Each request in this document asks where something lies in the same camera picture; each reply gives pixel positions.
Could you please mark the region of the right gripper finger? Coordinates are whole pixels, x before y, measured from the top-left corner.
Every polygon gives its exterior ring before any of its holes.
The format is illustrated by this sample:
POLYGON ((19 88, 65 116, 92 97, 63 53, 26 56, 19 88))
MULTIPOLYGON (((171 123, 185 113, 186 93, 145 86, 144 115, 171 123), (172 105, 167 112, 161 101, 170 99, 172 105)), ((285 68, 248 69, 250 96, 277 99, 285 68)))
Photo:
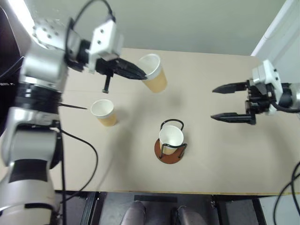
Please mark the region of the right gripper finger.
POLYGON ((212 90, 213 93, 230 94, 237 91, 245 91, 248 88, 248 82, 236 82, 224 84, 212 90))
POLYGON ((226 123, 246 123, 249 125, 256 124, 255 115, 237 114, 236 112, 226 112, 210 116, 212 119, 226 123))

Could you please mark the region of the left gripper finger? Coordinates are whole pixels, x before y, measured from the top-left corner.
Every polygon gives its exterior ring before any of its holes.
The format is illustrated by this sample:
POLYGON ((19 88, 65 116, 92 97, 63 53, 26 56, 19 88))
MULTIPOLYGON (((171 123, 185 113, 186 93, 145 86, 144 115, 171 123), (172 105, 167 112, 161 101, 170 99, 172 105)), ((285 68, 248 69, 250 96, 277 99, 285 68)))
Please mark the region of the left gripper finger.
POLYGON ((125 69, 125 70, 136 69, 136 70, 138 70, 140 68, 137 65, 135 65, 129 61, 119 58, 118 59, 118 69, 125 69))
POLYGON ((146 80, 146 74, 143 70, 125 70, 125 69, 116 69, 115 73, 119 76, 125 77, 131 80, 146 80))

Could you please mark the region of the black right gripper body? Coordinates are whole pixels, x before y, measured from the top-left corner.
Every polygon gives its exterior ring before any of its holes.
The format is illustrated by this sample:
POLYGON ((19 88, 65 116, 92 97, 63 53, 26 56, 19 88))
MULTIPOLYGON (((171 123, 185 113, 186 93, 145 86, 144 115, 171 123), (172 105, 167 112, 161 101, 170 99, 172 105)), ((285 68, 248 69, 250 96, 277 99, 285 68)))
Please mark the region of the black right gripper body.
POLYGON ((247 114, 271 114, 270 107, 273 102, 276 102, 276 97, 272 84, 255 85, 253 79, 247 80, 247 100, 245 101, 247 114))

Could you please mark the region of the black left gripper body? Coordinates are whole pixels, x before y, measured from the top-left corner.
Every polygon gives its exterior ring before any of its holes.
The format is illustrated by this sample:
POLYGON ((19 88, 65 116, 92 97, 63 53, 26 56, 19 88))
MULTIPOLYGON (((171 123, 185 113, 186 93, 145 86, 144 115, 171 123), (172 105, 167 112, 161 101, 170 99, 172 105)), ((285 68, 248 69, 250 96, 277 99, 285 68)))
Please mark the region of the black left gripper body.
POLYGON ((104 59, 98 59, 96 62, 96 71, 102 75, 105 75, 105 85, 102 89, 103 93, 109 93, 110 80, 114 74, 119 75, 119 62, 120 58, 106 61, 104 59))

